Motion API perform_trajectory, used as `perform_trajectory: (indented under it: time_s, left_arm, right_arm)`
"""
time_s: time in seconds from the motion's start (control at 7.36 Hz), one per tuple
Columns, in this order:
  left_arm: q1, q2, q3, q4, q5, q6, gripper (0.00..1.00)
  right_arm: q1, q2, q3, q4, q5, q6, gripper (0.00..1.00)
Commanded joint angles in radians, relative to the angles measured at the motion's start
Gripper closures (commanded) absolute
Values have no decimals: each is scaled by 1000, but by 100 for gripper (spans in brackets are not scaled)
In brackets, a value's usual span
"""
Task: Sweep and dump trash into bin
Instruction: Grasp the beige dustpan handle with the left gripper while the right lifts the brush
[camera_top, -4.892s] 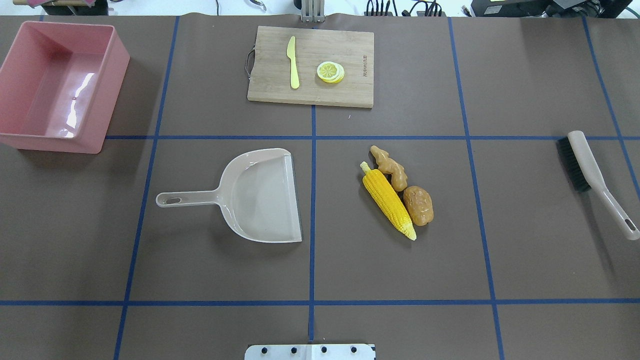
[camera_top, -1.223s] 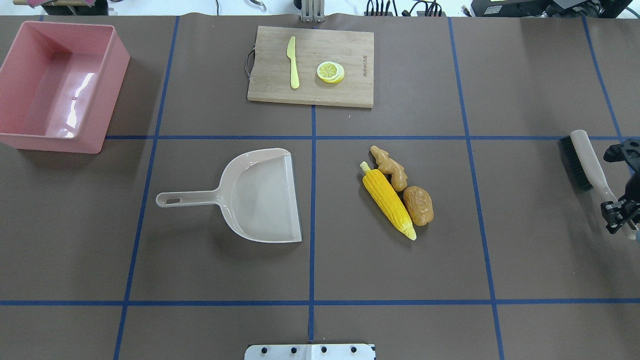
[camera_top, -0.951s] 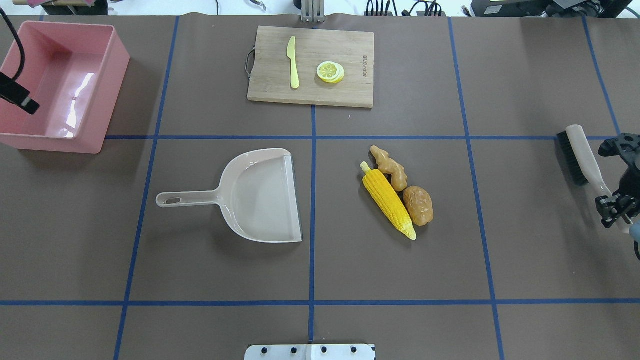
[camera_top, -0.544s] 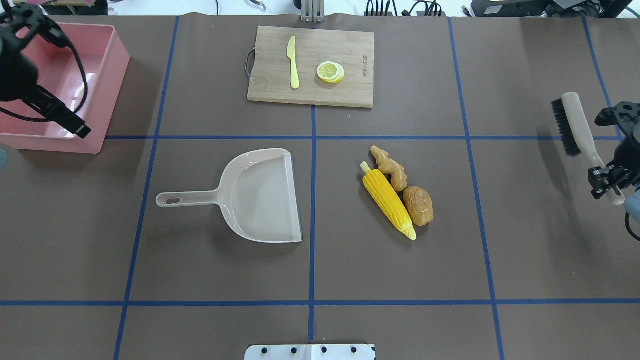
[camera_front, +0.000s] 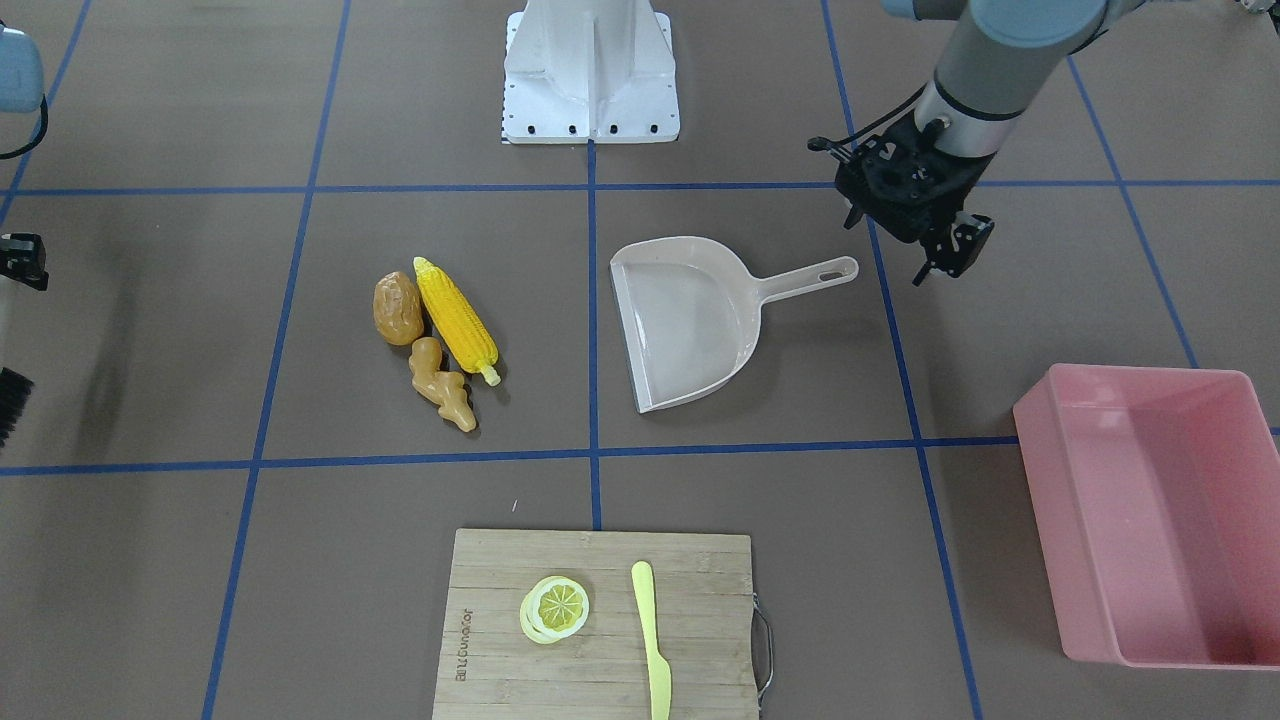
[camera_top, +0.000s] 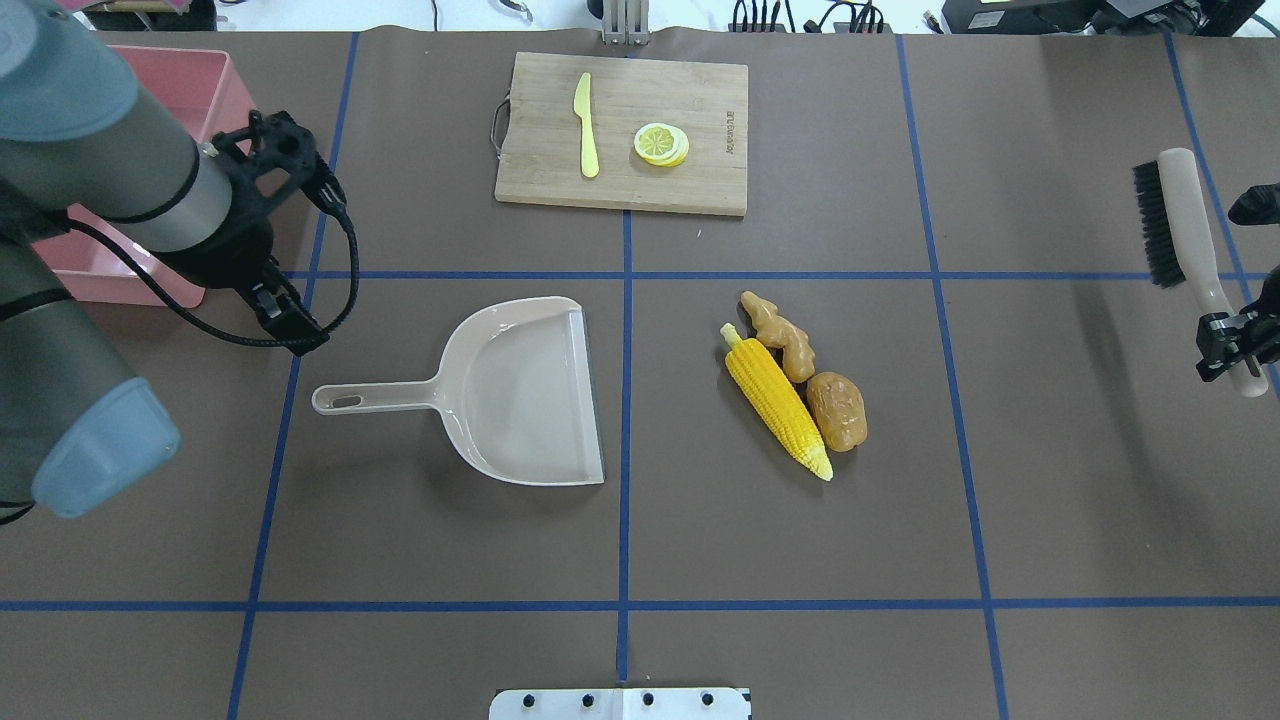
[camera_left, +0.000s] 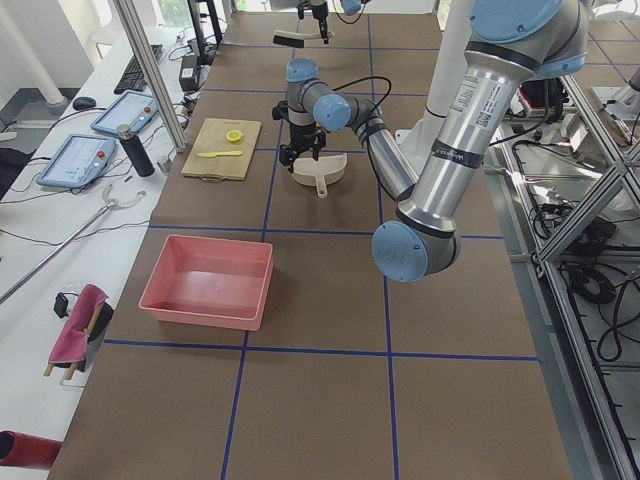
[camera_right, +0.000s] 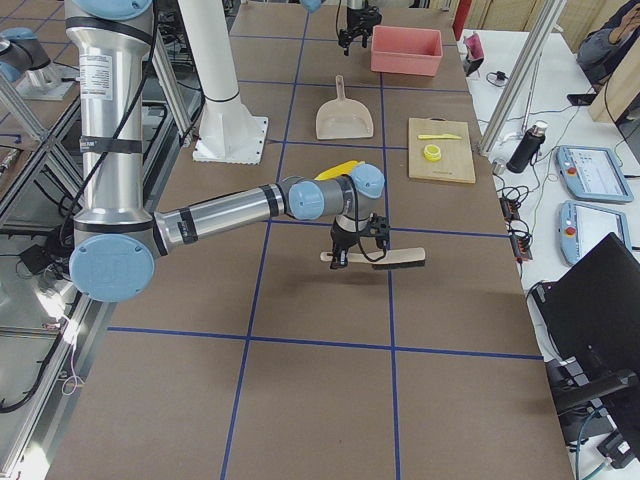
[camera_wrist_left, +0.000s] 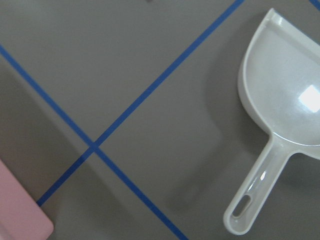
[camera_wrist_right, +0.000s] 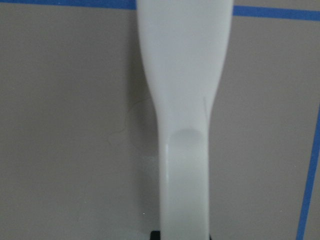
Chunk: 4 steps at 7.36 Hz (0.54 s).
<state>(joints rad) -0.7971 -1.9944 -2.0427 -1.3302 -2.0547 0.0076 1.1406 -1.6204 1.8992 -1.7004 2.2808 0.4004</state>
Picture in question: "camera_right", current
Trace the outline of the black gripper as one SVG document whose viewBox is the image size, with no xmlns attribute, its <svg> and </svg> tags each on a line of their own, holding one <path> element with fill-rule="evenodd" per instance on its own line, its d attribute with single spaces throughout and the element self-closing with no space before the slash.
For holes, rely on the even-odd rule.
<svg viewBox="0 0 640 480">
<path fill-rule="evenodd" d="M 346 29 L 339 29 L 337 33 L 338 45 L 345 56 L 349 55 L 351 36 L 361 35 L 361 45 L 368 47 L 371 36 L 370 14 L 367 8 L 347 9 Z"/>
<path fill-rule="evenodd" d="M 360 237 L 370 237 L 370 229 L 365 227 L 360 232 L 345 230 L 337 222 L 331 226 L 330 236 L 332 240 L 332 252 L 330 269 L 338 270 L 348 266 L 349 249 L 358 243 Z"/>
</svg>

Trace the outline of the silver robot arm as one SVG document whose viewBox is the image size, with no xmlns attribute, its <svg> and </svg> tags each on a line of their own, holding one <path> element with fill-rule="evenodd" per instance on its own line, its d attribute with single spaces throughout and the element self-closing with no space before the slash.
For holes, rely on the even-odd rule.
<svg viewBox="0 0 640 480">
<path fill-rule="evenodd" d="M 74 217 L 70 276 L 101 302 L 121 302 L 150 283 L 158 257 L 207 236 L 287 215 L 334 219 L 333 268 L 364 238 L 388 255 L 386 220 L 373 207 L 385 184 L 375 166 L 359 162 L 329 179 L 289 177 L 166 213 L 150 213 L 142 195 L 141 94 L 145 68 L 160 51 L 149 1 L 69 1 L 66 31 L 79 50 L 84 204 Z"/>
<path fill-rule="evenodd" d="M 345 56 L 349 55 L 351 44 L 361 39 L 363 48 L 367 47 L 368 40 L 373 34 L 373 28 L 382 21 L 382 15 L 376 6 L 372 6 L 366 0 L 348 0 L 346 2 L 346 27 L 338 28 L 341 2 L 338 2 L 336 11 L 335 29 L 338 45 L 343 49 Z"/>
</svg>

